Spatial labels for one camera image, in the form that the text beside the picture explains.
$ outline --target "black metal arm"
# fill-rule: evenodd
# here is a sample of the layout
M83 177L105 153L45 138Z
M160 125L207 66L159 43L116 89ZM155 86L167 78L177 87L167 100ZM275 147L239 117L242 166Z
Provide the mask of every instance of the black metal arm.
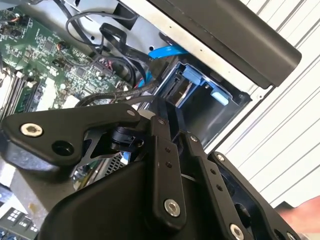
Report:
M300 239L225 156L205 154L179 109L162 99L149 109L151 118L110 104L3 120L2 157L45 183L131 152L127 166L60 201L39 240Z

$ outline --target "black cable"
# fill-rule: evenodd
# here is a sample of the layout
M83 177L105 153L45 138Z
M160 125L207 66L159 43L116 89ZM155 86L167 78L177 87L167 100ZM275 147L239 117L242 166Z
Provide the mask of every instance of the black cable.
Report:
M73 36L70 32L70 29L69 29L69 24L71 24L73 27L74 26L74 23L76 22L76 20L79 20L80 18L83 18L83 17L86 17L86 16L89 16L89 15L100 15L100 16L103 16L103 17L110 17L110 18L113 18L113 19L118 19L118 20L126 20L126 21L132 21L134 19L136 19L138 16L137 15L134 15L134 17L131 17L131 18L127 18L127 17L123 17L123 16L119 16L119 15L115 15L115 14L112 14L112 13L107 13L107 12L103 12L103 11L84 11L84 12L81 12L81 13L78 13L74 16L72 16L70 14L70 17L68 16L68 20L66 21L65 23L65 29L66 31L68 32L68 34L70 34L70 36L76 40L77 42L79 43L82 43L82 44L87 44L87 41L84 40L81 36L81 38L84 40L84 41L81 41L79 39L77 39L75 36Z
M115 14L111 14L111 13L97 12L97 11L86 11L86 12L82 12L82 13L79 13L79 14L76 14L76 15L72 16L71 13L69 12L69 10L66 8L66 6L60 0L53 0L53 1L62 10L62 12L65 14L65 16L68 19L66 24L65 24L65 28L66 28L66 31L70 34L70 36L72 38L74 38L76 41L88 45L92 49L92 51L95 54L97 54L99 57L104 58L106 60L110 60L110 61L114 61L114 62L118 62L118 63L124 64L124 66L126 66L128 71L130 72L131 78L133 80L133 85L135 86L137 84L137 76L136 76L135 70L134 70L133 66L131 65L131 63L127 59L122 58L122 57L103 56L103 55L101 55L101 53L99 53L97 51L97 49L95 48L95 47L99 47L101 45L93 44L89 40L89 38L85 35L85 33L82 31L81 27L77 24L76 20L79 19L79 18L88 16L88 15L100 15L100 16L105 16L105 17L111 17L111 18L114 18L114 19L119 19L119 20L129 20L129 21L131 21L131 20L134 20L135 18L137 18L138 16L134 13L134 17L126 18L126 17L121 17L121 16L118 16L118 15L115 15ZM69 24L71 24L73 26L73 28L75 29L75 31L78 33L78 35L80 36L80 38L83 41L78 40L75 36L73 36L71 34L71 32L69 30ZM125 93L126 93L126 95L129 94L128 96L141 94L141 93L143 93L143 92L145 92L145 91L147 91L147 90L149 90L151 88L156 87L157 85L158 85L158 82L153 81L153 82L151 82L150 86L149 85L145 85L142 88L132 89L132 90L129 90L129 91L124 91L124 92L122 92L122 94L125 94ZM117 97L121 97L121 95L120 95L121 92L107 92L107 93L97 93L97 94L100 94L101 96L105 95L105 97L97 96L97 99L94 99L95 97L92 96L93 100L90 98L91 96L85 97L80 102L78 102L76 107L86 106L86 105L94 102L95 100L99 100L99 99L114 99L114 98L117 98Z
M70 36L72 38L74 38L76 41L80 42L80 43L83 43L83 44L86 44L88 45L91 50L97 54L98 56L100 56L101 58L105 58L106 60L110 60L110 61L115 61L115 62L118 62L118 63L122 63L122 65L125 65L125 67L128 69L129 71L129 74L130 74L130 78L132 78L133 80L133 83L137 83L137 77L136 77L136 73L135 73L135 70L134 68L131 66L131 64L123 59L121 59L120 57L110 57L110 56L103 56L101 55L100 52L97 51L97 49L95 47L101 47L101 51L103 50L103 45L104 45L104 37L102 36L102 40L101 40L101 44L93 44L91 42L91 40L87 37L87 35L83 32L82 28L78 25L78 23L75 21L75 20L72 20L70 21L71 18L73 18L74 16L71 15L71 13L69 12L69 10L67 9L67 7L61 2L61 0L53 0L57 6L61 9L61 11L64 13L64 15L66 16L66 18L68 19L65 27L66 27L66 30L67 32L70 34ZM74 28L74 30L77 32L77 34L80 36L80 38L83 40L78 40L77 38L75 38L70 30L69 30L69 24L71 24ZM75 62L69 60L66 58L66 61L71 64L71 65L74 65L76 67L90 67L92 64L96 63L97 61L99 60L99 58L97 57L96 58L96 61L93 61L89 64L86 64L86 65L81 65L81 64L75 64Z
M114 98L124 98L124 97L130 97L133 95L144 93L150 89L153 89L155 87L158 87L160 84L159 80L154 80L152 82L149 82L143 87L134 88L128 91L122 91L122 92L106 92L106 93L94 93L90 96L86 96L83 99L81 99L75 106L76 107L84 107L96 100L103 100L103 99L114 99Z
M156 96L148 95L148 96L138 96L130 98L129 100L121 101L122 104L135 105L140 103L151 103L155 100Z
M67 19L72 18L73 16L69 12L68 8L61 2L61 0L53 0L55 4L61 9L63 14L66 16ZM82 28L78 25L76 21L71 22L71 25L73 26L76 33L80 36L80 38L83 41L78 40L75 38L72 34L70 34L70 31L68 33L71 35L72 38L76 39L77 41L81 42L82 44L91 46L91 47L100 47L100 44L94 44L91 42L91 40L87 37L87 35L83 32Z

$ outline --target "capacitor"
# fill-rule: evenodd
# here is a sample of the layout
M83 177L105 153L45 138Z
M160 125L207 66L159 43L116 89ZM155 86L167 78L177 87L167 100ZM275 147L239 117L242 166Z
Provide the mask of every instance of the capacitor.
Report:
M62 83L61 85L60 85L60 88L62 89L62 90L64 90L64 89L66 89L66 85L64 84L64 83Z

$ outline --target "gray metal panel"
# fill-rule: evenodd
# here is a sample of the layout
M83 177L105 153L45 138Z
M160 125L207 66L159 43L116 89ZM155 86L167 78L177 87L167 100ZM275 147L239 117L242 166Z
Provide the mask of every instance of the gray metal panel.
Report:
M301 63L218 148L276 207L320 195L320 1L270 0L259 16L297 47Z
M7 3L7 2L0 2L0 10L3 10L3 9L9 9L9 8L12 8L12 7L15 7L17 4L14 4L14 3Z

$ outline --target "chip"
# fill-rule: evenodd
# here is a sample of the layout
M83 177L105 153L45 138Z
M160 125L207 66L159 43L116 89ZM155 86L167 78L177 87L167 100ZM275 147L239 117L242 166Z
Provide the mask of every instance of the chip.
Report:
M84 70L83 68L78 68L75 72L75 74L77 74L80 78L82 78L85 74L86 70Z
M29 58L31 54L30 54L30 52L26 51L26 52L24 53L24 55L25 55L26 58Z
M52 51L52 48L54 47L54 44L50 41L46 41L44 44L44 48L47 49L49 52Z

